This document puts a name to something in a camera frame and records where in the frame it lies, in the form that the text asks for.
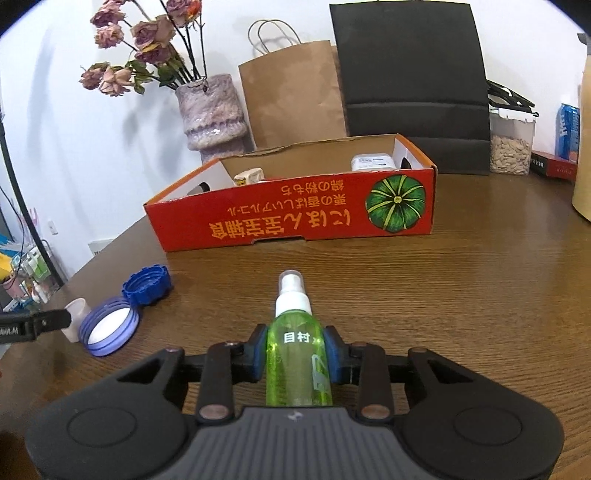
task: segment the beige cylinder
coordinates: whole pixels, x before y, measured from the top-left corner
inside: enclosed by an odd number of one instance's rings
[[[591,56],[587,56],[581,85],[581,136],[573,206],[591,220]]]

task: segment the pumpkin illustration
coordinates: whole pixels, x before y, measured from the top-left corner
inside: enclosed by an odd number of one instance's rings
[[[390,233],[407,230],[425,211],[425,187],[406,175],[377,182],[365,200],[369,220]]]

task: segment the white wall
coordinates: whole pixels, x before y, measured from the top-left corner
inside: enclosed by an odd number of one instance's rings
[[[88,242],[113,238],[144,214],[142,204],[200,164],[185,145],[176,98],[148,85],[144,97],[109,98],[77,83],[96,61],[124,62],[125,47],[98,50],[88,22],[101,0],[45,0],[0,40],[7,137],[29,207],[69,274],[90,260]],[[158,0],[141,0],[158,14]],[[487,77],[537,104],[534,147],[552,151],[562,102],[578,105],[586,48],[580,29],[547,0],[472,0]],[[125,5],[139,20],[133,5]],[[252,58],[246,31],[281,18],[304,41],[334,41],[327,0],[205,0],[210,74]],[[9,190],[4,168],[0,184]],[[0,199],[13,230],[17,223]],[[59,234],[50,235],[47,221]]]

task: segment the wood grain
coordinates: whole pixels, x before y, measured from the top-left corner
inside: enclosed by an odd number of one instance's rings
[[[22,438],[55,398],[168,345],[202,353],[246,339],[272,320],[277,278],[300,270],[315,315],[346,341],[388,353],[425,345],[551,408],[566,433],[553,480],[591,479],[591,227],[572,186],[537,176],[441,176],[430,236],[169,254],[143,219],[94,258],[52,300],[117,294],[130,273],[168,262],[174,291],[145,310],[134,338],[90,357],[60,333],[13,346],[0,361],[0,478],[36,479]],[[186,411],[192,411],[196,387]],[[350,388],[337,401],[349,403]],[[238,404],[262,404],[264,385],[236,387]]]

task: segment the paper bag handle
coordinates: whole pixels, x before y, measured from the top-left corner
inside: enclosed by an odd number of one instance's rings
[[[252,41],[252,37],[251,37],[251,33],[252,33],[252,29],[257,25],[257,24],[261,24],[259,25],[256,34],[258,36],[259,42],[260,42],[260,47],[257,46],[257,43]],[[252,25],[248,28],[248,41],[251,43],[251,45],[253,46],[253,48],[261,53],[262,55],[266,55],[268,53],[271,53],[271,51],[269,50],[269,48],[267,47],[267,45],[265,44],[265,41],[261,38],[261,29],[267,24],[270,23],[272,25],[275,25],[279,31],[283,34],[283,36],[289,41],[289,43],[293,46],[293,45],[299,45],[301,44],[301,39],[300,36],[297,34],[297,32],[294,30],[294,28],[287,22],[284,22],[283,20],[279,20],[277,18],[272,19],[272,20],[266,20],[264,18],[261,18],[260,20],[257,20],[255,22],[252,23]],[[293,41],[288,35],[287,33],[285,33],[285,30],[283,30],[283,28],[281,27],[280,24],[285,25],[287,28],[289,28],[295,38],[297,39],[297,42]]]

